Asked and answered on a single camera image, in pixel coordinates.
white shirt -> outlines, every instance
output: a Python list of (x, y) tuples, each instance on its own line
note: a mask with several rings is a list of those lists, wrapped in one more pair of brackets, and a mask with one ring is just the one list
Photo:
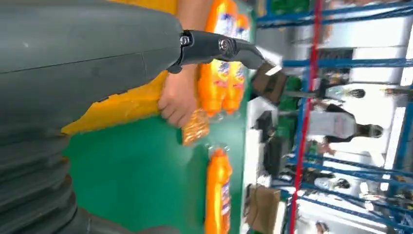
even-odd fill
[(308, 135), (346, 139), (356, 133), (356, 120), (347, 113), (311, 111)]
[[(317, 78), (314, 81), (315, 89), (320, 87), (321, 79)], [(325, 91), (326, 98), (335, 99), (335, 100), (343, 100), (344, 97), (347, 96), (348, 90), (344, 88), (344, 85), (336, 85), (333, 87), (328, 88)]]

finger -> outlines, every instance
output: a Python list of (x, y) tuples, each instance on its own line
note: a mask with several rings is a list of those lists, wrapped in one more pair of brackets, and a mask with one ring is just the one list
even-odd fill
[(179, 121), (178, 121), (178, 127), (182, 128), (185, 126), (185, 124), (187, 124), (189, 122), (189, 120), (191, 119), (192, 113), (188, 112), (187, 114), (185, 114)]
[(167, 107), (167, 105), (168, 105), (168, 98), (165, 95), (162, 95), (158, 101), (158, 108), (160, 110), (163, 110)]
[(182, 110), (176, 110), (169, 118), (168, 118), (168, 122), (174, 126), (178, 126), (179, 120), (182, 119), (182, 117), (184, 117), (185, 112), (183, 112)]
[(163, 110), (162, 110), (162, 118), (169, 119), (173, 113), (175, 112), (175, 106), (173, 105), (167, 105)]

human hand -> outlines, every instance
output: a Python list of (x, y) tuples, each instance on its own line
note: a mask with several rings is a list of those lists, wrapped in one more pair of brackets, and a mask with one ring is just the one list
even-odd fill
[(178, 74), (169, 74), (158, 102), (162, 117), (168, 123), (181, 128), (196, 109), (195, 98), (196, 66), (185, 66)]

brown box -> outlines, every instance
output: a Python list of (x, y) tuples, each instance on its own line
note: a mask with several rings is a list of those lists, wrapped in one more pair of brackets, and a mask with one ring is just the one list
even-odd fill
[(273, 234), (280, 198), (279, 189), (264, 186), (250, 188), (249, 211), (246, 218), (250, 228), (262, 234)]

plastic bottle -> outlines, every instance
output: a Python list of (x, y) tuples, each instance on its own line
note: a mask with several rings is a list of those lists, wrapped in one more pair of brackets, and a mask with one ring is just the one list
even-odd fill
[[(250, 22), (247, 16), (238, 15), (235, 23), (235, 38), (248, 40)], [(227, 81), (226, 96), (223, 109), (227, 114), (233, 114), (240, 107), (244, 95), (244, 66), (240, 62), (230, 63), (230, 74)]]
[[(232, 0), (215, 0), (206, 23), (205, 31), (232, 36), (235, 28), (237, 5)], [(221, 111), (226, 94), (229, 63), (213, 60), (202, 64), (198, 81), (198, 95), (201, 107), (209, 117)]]
[(227, 234), (230, 228), (231, 197), (229, 179), (232, 168), (222, 148), (211, 154), (206, 178), (205, 234)]

